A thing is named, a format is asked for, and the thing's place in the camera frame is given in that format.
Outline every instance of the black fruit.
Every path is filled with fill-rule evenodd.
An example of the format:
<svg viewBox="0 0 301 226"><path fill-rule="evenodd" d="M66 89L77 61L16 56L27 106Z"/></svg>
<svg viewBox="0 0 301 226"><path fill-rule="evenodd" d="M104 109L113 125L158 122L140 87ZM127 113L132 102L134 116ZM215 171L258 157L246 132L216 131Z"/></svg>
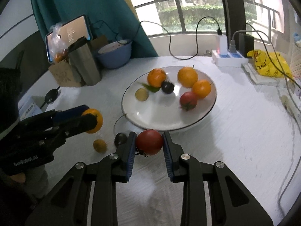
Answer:
<svg viewBox="0 0 301 226"><path fill-rule="evenodd" d="M125 144L128 140L128 137L124 133L117 133L115 139L114 139L114 144L116 147L118 147L121 144Z"/></svg>
<svg viewBox="0 0 301 226"><path fill-rule="evenodd" d="M175 85L171 82L162 82L161 88L164 93L171 94L175 89Z"/></svg>

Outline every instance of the teal curtain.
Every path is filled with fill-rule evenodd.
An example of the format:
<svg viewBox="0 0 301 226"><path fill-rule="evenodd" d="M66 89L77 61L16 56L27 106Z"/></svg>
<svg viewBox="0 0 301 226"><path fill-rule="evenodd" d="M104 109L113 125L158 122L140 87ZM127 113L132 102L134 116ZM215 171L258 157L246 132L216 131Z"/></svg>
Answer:
<svg viewBox="0 0 301 226"><path fill-rule="evenodd" d="M139 21L124 0L31 0L34 16L45 40L50 27L59 22L68 22L85 14L90 25L105 21L122 39L133 39ZM102 22L90 27L92 34L104 34L108 40L116 41L115 34ZM140 28L132 44L131 58L157 57L150 40Z"/></svg>

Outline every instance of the yellow plastic bag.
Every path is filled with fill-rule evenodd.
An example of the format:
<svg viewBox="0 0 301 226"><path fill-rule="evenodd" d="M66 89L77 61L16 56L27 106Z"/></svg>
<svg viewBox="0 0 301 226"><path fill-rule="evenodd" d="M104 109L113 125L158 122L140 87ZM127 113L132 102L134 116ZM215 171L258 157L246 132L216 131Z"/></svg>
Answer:
<svg viewBox="0 0 301 226"><path fill-rule="evenodd" d="M277 66L277 68L279 70L283 71L277 60L275 53L269 52L269 55L270 55L271 59L273 60L274 64ZM283 74L281 72L279 72L275 68L275 66L272 64L272 62L270 61L266 52L261 51L261 50L253 50L253 51L248 52L247 56L254 58L256 69L260 75L269 76L269 77L284 77ZM285 59L278 52L277 52L277 56L284 69L284 72L288 76L291 76L292 72L290 71L290 67L286 63Z"/></svg>

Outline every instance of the oval plate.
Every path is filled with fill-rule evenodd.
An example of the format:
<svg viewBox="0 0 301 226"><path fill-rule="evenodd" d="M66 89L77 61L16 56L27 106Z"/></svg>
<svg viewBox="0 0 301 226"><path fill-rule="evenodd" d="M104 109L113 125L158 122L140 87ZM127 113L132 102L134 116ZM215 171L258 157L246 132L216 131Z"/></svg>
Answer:
<svg viewBox="0 0 301 226"><path fill-rule="evenodd" d="M170 82L174 83L175 89L172 94L165 94L161 89L150 92L146 101L140 102L135 97L135 92L147 84L148 73L136 79L125 91L122 97L122 112L134 125L143 129L155 129L158 131L176 131L190 127L202 120L212 110L216 102L216 87L212 79L205 73L196 69L199 80L206 79L211 83L211 92L198 100L195 109L185 111L180 108L180 97L191 89L183 87L178 82L178 71L183 66L169 66L162 68Z"/></svg>

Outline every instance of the blue bowl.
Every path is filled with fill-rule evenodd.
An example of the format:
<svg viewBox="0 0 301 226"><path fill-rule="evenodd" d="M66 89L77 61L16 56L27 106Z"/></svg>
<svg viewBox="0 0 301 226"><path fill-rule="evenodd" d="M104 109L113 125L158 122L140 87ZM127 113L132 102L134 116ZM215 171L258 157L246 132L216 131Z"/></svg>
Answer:
<svg viewBox="0 0 301 226"><path fill-rule="evenodd" d="M107 69L117 69L124 66L131 58L131 44L123 45L117 41L103 46L96 54L96 58Z"/></svg>

